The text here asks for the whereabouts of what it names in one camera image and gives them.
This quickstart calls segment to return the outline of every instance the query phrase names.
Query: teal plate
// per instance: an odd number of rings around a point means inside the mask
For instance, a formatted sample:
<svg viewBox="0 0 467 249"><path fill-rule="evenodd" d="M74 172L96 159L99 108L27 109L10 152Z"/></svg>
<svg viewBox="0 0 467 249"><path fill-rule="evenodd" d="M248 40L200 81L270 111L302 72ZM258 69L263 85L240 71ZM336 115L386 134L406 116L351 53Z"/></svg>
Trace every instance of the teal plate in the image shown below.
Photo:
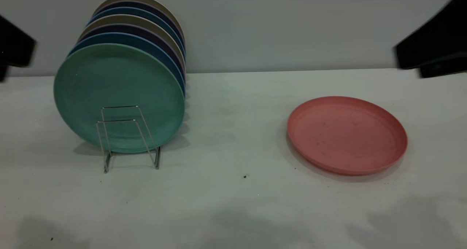
<svg viewBox="0 0 467 249"><path fill-rule="evenodd" d="M182 125L182 89L164 64L150 54L121 44L96 44L69 56L55 76L54 98L65 123L78 136L100 147L96 122L102 107L138 105L153 135L146 131L136 108L106 109L105 120L136 119L150 149L169 141ZM102 143L104 128L100 124ZM134 122L107 123L112 151L146 150Z"/></svg>

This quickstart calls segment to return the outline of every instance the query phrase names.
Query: blue plate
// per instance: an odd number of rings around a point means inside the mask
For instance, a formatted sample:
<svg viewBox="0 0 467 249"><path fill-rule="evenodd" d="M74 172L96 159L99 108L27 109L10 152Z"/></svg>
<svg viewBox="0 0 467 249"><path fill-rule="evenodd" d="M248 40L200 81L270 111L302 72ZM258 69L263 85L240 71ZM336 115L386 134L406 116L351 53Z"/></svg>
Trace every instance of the blue plate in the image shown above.
<svg viewBox="0 0 467 249"><path fill-rule="evenodd" d="M150 5L146 4L146 3L141 3L141 2L138 2L138 1L119 1L119 2L115 2L115 3L110 3L109 5L101 8L98 11L98 14L103 12L103 11L109 10L111 8L125 8L125 7L127 7L127 8L128 7L129 8L140 8L142 10L150 12L150 13L158 16L159 18L161 18L165 23L167 23L175 31L175 33L177 33L177 36L182 41L183 48L185 48L185 40L183 38L183 35L182 35L181 31L177 28L175 23L167 15L165 15L162 11L160 11L157 8L155 8L153 6L150 6Z"/></svg>
<svg viewBox="0 0 467 249"><path fill-rule="evenodd" d="M118 14L125 14L125 15L137 15L142 18L145 18L147 20L150 20L157 25L159 25L161 28L163 28L177 43L178 47L183 53L183 56L186 56L186 51L185 51L185 45L182 43L180 40L180 37L175 33L175 31L160 17L157 15L154 15L153 13L150 13L146 10L140 9L140 8L131 8L131 7L123 7L123 8L110 8L107 10L102 10L99 12L97 15L93 16L89 23L91 24L92 22L98 20L99 18L102 18L107 15L118 15Z"/></svg>
<svg viewBox="0 0 467 249"><path fill-rule="evenodd" d="M102 33L111 33L111 32L127 33L127 34L136 35L141 38L147 39L148 41L154 43L159 48L162 48L170 56L170 58L172 58L172 60L177 64L177 68L182 73L183 80L185 81L185 68L184 68L183 62L180 60L180 58L178 58L175 51L173 51L172 48L167 43L165 43L165 41L162 38L160 38L159 36L157 36L156 34L154 34L153 32L145 28L137 27L134 25L128 25L128 24L104 25L102 27L95 28L89 31L84 36L82 36L78 40L78 42L86 38L89 38L91 36L95 36L95 35L102 34Z"/></svg>
<svg viewBox="0 0 467 249"><path fill-rule="evenodd" d="M167 53L165 53L162 48L156 46L154 43L148 41L147 39L140 38L139 36L126 33L102 33L95 36L90 36L89 38L83 39L78 44L76 44L72 51L70 51L68 54L68 57L81 48L103 43L115 43L132 46L157 58L172 72L172 75L174 75L174 77L177 79L180 88L182 88L183 95L185 96L185 83L183 81L182 73L177 68L175 62L170 58L169 55L167 55Z"/></svg>

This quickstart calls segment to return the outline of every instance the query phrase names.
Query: gray wall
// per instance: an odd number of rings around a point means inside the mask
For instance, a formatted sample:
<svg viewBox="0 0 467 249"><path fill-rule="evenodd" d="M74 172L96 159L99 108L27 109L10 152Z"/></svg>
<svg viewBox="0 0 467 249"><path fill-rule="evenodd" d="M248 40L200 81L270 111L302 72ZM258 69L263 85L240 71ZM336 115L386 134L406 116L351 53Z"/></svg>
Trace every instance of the gray wall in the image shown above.
<svg viewBox="0 0 467 249"><path fill-rule="evenodd" d="M39 42L33 66L54 74L104 0L0 0ZM179 19L188 72L394 66L392 47L448 0L158 0Z"/></svg>

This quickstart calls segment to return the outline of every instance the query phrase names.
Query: white table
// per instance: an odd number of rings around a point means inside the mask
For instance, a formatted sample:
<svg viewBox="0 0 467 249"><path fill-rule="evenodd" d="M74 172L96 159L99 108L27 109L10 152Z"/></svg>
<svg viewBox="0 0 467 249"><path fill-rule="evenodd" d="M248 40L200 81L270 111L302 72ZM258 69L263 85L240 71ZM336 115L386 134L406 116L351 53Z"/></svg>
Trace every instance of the white table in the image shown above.
<svg viewBox="0 0 467 249"><path fill-rule="evenodd" d="M125 155L107 174L100 149L59 116L53 77L0 83L0 248L467 248L467 75L206 73L187 83L185 123L161 169ZM403 160L358 177L304 161L285 123L321 96L391 112L409 137Z"/></svg>

